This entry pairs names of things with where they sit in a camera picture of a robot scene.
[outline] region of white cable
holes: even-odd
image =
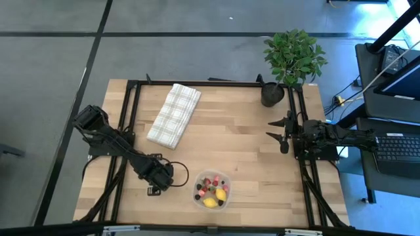
[[[391,65],[393,65],[393,63],[395,63],[395,62],[397,62],[401,57],[403,57],[403,55],[405,55],[405,53],[407,53],[407,52],[409,52],[411,49],[413,49],[413,47],[415,47],[416,45],[418,45],[420,43],[420,40],[418,41],[418,42],[416,42],[413,46],[411,46],[409,49],[407,49],[405,52],[403,52],[401,55],[399,55],[399,57],[397,57],[395,60],[393,60],[383,71],[381,71],[378,75],[376,75],[376,77],[366,86],[366,88],[364,88],[363,90],[362,90],[362,95],[361,96],[359,96],[358,98],[356,98],[356,99],[353,99],[353,101],[351,101],[348,105],[347,105],[347,107],[343,110],[343,112],[341,113],[341,115],[340,115],[340,119],[339,119],[339,121],[341,120],[341,118],[343,117],[343,114],[344,114],[344,112],[347,110],[347,108],[348,107],[350,107],[350,105],[354,102],[354,101],[356,101],[357,99],[360,99],[360,98],[363,98],[363,93],[389,68],[389,67],[391,67]]]
[[[416,45],[418,45],[420,43],[420,40],[418,42],[416,42],[413,46],[411,46],[408,50],[406,50],[405,52],[403,52],[401,55],[399,55],[399,57],[397,57],[395,60],[393,60],[383,71],[381,71],[378,75],[376,75],[376,77],[366,86],[366,88],[364,88],[362,90],[362,94],[389,68],[391,67],[391,65],[393,65],[393,63],[397,62],[401,57],[403,57],[403,55],[405,55],[407,52],[409,52],[411,49],[413,49],[413,47],[415,47]]]

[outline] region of folded cloth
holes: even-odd
[[[147,139],[175,149],[196,108],[201,92],[174,84],[147,134]]]

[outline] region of potted plant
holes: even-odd
[[[264,41],[270,48],[266,49],[265,61],[271,64],[272,74],[277,75],[277,83],[264,83],[261,78],[261,103],[272,107],[284,97],[284,90],[279,84],[296,86],[299,79],[304,83],[306,76],[321,76],[321,67],[327,64],[321,54],[325,54],[316,38],[301,30],[276,33],[272,39]]]

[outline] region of computer monitor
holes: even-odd
[[[376,93],[420,100],[420,56],[400,69],[387,82],[375,89]]]

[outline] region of black desk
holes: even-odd
[[[411,50],[404,57],[408,62],[420,55],[419,51]],[[359,67],[362,86],[365,88],[380,72],[379,67],[380,54],[372,54],[366,50],[364,44],[356,45],[356,57]],[[380,77],[372,85],[378,85],[385,81],[385,77]],[[364,93],[364,104],[349,113],[337,124],[340,127],[348,128],[356,123],[357,117],[377,117],[382,119],[393,119],[398,121],[407,121],[420,123],[420,102],[394,98],[373,92],[370,88]]]
[[[420,126],[391,123],[388,121],[378,121],[374,119],[357,118],[356,124],[358,130],[373,128],[375,130],[382,130],[386,132],[420,133]],[[361,151],[361,155],[365,185],[370,203],[376,202],[374,190],[420,197],[420,180],[381,174],[376,169],[372,153],[368,151]]]

